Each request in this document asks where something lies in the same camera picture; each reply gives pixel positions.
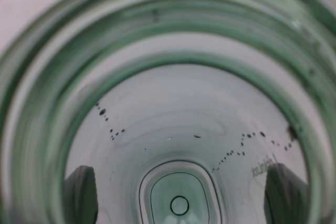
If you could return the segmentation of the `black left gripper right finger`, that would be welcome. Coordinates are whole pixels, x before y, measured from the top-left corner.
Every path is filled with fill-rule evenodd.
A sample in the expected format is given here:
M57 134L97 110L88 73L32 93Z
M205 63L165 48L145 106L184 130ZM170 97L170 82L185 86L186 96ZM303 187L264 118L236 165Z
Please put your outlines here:
M284 164L267 169L264 213L266 223L306 223L308 186Z

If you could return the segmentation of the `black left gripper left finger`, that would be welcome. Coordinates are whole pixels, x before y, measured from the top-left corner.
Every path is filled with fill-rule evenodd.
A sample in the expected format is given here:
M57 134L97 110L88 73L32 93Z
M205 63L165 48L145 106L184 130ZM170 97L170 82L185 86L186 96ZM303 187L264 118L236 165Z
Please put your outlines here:
M98 206L94 169L81 165L64 181L66 223L96 223Z

